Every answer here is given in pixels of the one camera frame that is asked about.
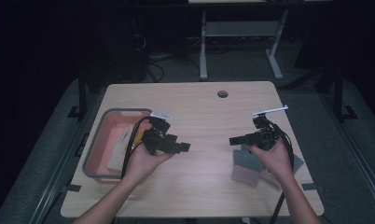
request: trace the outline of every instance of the pink tray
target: pink tray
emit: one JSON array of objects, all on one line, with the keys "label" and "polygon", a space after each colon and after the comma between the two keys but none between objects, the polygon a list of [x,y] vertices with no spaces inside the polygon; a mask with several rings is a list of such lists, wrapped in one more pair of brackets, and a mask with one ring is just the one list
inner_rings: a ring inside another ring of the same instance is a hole
[{"label": "pink tray", "polygon": [[[121,172],[107,167],[112,149],[126,128],[149,116],[149,109],[110,109],[103,114],[83,162],[83,173],[97,181],[119,181]],[[149,128],[147,120],[140,127]]]}]

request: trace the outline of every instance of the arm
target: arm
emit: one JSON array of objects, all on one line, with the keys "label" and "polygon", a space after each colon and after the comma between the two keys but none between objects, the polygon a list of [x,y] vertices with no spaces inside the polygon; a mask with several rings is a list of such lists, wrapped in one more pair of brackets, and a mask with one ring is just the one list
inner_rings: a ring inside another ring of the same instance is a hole
[{"label": "arm", "polygon": [[152,156],[144,145],[139,145],[132,152],[125,176],[74,223],[110,223],[132,191],[172,156],[168,153]]},{"label": "arm", "polygon": [[293,223],[321,223],[321,220],[314,213],[313,208],[310,206],[293,176],[292,167],[283,141],[281,139],[278,140],[269,151],[254,146],[249,146],[249,150],[260,157],[263,165],[280,182]]}]

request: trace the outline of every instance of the dark background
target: dark background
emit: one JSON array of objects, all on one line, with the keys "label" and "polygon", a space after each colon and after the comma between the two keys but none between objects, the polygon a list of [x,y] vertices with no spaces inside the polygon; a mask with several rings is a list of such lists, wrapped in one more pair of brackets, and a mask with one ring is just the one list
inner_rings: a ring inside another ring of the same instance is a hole
[{"label": "dark background", "polygon": [[[133,50],[132,34],[184,54],[184,38],[200,33],[200,27],[189,26],[200,21],[197,11],[149,10],[132,23],[134,12],[81,8],[90,3],[0,1],[0,206],[73,80],[85,74],[91,91],[139,82],[146,55]],[[312,21],[302,19],[305,13],[292,11],[284,33],[305,39],[299,66],[338,65],[375,113],[375,2],[337,1]]]}]

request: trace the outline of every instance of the forearm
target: forearm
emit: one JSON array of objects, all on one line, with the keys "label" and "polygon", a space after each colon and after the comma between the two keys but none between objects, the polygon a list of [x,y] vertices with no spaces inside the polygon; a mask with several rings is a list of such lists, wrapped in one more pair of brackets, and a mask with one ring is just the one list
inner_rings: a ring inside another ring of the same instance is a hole
[{"label": "forearm", "polygon": [[294,176],[289,176],[281,181],[284,190],[289,214],[295,224],[321,223],[319,217],[313,211],[307,198],[301,191]]},{"label": "forearm", "polygon": [[134,181],[123,178],[74,223],[110,223],[136,186]]}]

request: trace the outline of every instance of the wooden table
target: wooden table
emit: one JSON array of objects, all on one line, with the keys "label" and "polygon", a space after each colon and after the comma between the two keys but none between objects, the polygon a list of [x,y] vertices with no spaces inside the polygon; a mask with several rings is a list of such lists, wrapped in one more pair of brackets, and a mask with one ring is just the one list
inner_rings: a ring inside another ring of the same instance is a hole
[{"label": "wooden table", "polygon": [[[218,97],[226,91],[227,98]],[[229,138],[256,131],[251,113],[283,104],[270,82],[197,82],[123,84],[108,87],[76,168],[73,185],[62,205],[64,217],[78,217],[99,201],[114,184],[101,184],[82,172],[102,114],[110,108],[149,108],[173,116],[168,133],[177,142],[190,143],[187,153],[163,163],[145,184],[135,189],[118,217],[263,217],[271,216],[281,191],[260,180],[255,188],[231,180],[232,151]],[[303,159],[284,111],[267,118],[291,138],[294,152]],[[296,173],[300,184],[312,183],[306,164]],[[314,211],[324,207],[316,190],[304,194]],[[288,216],[284,203],[280,216]]]}]

